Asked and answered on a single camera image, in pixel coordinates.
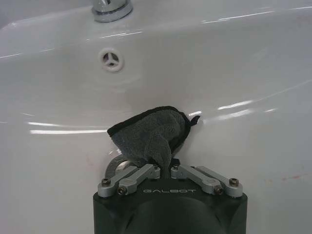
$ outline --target overflow drain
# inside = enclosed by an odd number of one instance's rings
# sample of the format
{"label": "overflow drain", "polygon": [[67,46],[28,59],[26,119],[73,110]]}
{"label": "overflow drain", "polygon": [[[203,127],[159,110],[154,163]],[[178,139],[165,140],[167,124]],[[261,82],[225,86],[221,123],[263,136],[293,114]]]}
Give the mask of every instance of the overflow drain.
{"label": "overflow drain", "polygon": [[102,68],[109,72],[118,72],[122,69],[124,61],[119,51],[105,48],[98,54]]}

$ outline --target chrome faucet base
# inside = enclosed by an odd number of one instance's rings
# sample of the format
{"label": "chrome faucet base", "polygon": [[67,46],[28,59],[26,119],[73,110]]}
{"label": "chrome faucet base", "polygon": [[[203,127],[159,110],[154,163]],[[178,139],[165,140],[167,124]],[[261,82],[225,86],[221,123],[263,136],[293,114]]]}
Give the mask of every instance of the chrome faucet base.
{"label": "chrome faucet base", "polygon": [[121,7],[111,11],[97,11],[94,7],[92,13],[94,14],[95,21],[101,23],[108,23],[125,17],[132,12],[132,4],[130,0],[126,0],[125,4]]}

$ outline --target sink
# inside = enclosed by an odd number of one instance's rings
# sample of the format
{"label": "sink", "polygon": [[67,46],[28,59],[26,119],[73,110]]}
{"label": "sink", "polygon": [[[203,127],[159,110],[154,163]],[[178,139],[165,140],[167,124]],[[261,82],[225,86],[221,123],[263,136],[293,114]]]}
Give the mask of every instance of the sink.
{"label": "sink", "polygon": [[[0,226],[93,233],[92,195],[118,149],[107,129],[172,105],[200,123],[182,163],[239,178],[247,233],[309,232],[312,5],[134,0],[127,17],[91,7],[0,30]],[[119,71],[103,69],[116,51]]]}

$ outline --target black cloth edge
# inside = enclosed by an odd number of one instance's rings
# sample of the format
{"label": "black cloth edge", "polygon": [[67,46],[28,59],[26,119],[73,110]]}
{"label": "black cloth edge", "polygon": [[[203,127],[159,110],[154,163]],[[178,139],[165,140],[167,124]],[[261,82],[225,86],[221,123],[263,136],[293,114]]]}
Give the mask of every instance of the black cloth edge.
{"label": "black cloth edge", "polygon": [[143,119],[144,117],[146,117],[152,113],[155,113],[157,111],[162,111],[162,110],[176,111],[180,115],[182,115],[182,117],[185,120],[185,130],[184,130],[183,134],[181,136],[179,136],[178,139],[174,138],[173,140],[169,141],[169,146],[170,146],[171,153],[172,153],[180,144],[182,144],[185,141],[185,139],[187,138],[187,136],[190,133],[191,126],[193,126],[193,123],[191,124],[190,120],[186,117],[186,115],[183,112],[180,112],[177,108],[175,108],[173,106],[160,106],[160,107],[156,107],[156,108],[153,108],[151,110],[145,111],[139,115],[133,116],[130,119],[127,119],[121,123],[114,125],[113,127],[111,127],[110,129],[107,130],[107,133],[110,137],[112,137],[114,134],[119,132],[121,129],[138,122],[139,120]]}

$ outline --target metal linkage arm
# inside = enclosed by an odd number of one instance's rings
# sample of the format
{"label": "metal linkage arm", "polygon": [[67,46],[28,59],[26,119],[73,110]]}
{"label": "metal linkage arm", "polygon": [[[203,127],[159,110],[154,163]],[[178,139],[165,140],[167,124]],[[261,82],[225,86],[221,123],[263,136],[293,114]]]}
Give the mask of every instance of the metal linkage arm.
{"label": "metal linkage arm", "polygon": [[241,197],[243,196],[243,186],[239,183],[238,179],[226,177],[206,168],[206,167],[196,167],[196,170],[219,180],[222,184],[222,187],[225,191],[225,194],[231,197]]}
{"label": "metal linkage arm", "polygon": [[176,165],[172,167],[171,178],[189,178],[190,180],[198,184],[201,189],[208,194],[220,195],[223,193],[221,184],[217,179],[210,178],[190,166]]}
{"label": "metal linkage arm", "polygon": [[160,177],[160,168],[156,165],[145,164],[128,178],[124,178],[119,182],[117,193],[119,195],[128,195],[137,191],[137,187],[145,179],[155,179]]}
{"label": "metal linkage arm", "polygon": [[118,187],[118,183],[121,179],[130,176],[132,173],[137,171],[138,168],[135,166],[129,166],[122,172],[118,173],[117,175],[113,176],[112,178],[104,178],[100,184],[97,186],[97,194],[100,197],[109,197],[114,195],[116,189]]}

